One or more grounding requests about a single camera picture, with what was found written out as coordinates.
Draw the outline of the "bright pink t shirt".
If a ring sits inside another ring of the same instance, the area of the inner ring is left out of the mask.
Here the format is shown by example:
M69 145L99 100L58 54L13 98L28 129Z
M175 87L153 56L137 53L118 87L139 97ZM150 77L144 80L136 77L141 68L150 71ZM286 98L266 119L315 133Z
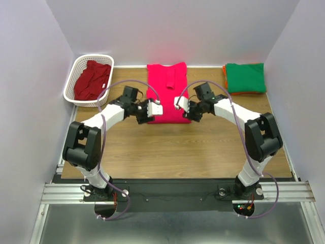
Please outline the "bright pink t shirt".
M184 62L163 66L148 64L148 83L158 93L163 106L163 115L155 117L151 124L189 124L183 112L174 107L174 98L187 87L187 65Z

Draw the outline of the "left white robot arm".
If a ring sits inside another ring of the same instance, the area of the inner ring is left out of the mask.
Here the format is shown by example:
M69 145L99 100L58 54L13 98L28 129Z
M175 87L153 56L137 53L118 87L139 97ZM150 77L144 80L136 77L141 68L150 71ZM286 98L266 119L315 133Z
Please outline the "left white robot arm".
M89 182L81 187L85 197L94 196L107 201L114 195L112 178L101 167L106 132L130 116L135 116L138 124L145 124L162 114L163 108L158 100L149 98L140 102L137 100L138 93L137 88L126 86L122 95L100 109L99 113L69 125L62 158L77 168Z

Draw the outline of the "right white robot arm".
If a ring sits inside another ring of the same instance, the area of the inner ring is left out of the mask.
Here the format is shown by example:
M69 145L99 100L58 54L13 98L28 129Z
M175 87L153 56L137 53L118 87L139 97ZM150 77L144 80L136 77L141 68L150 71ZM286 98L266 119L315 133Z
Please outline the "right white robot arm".
M188 120L199 122L204 113L210 113L237 126L246 162L235 178L234 194L246 198L263 177L267 163L283 147L283 141L273 114L250 111L236 104L228 92L215 95L210 85L207 81L194 88L198 102L180 95L174 99L174 106L183 109L183 117Z

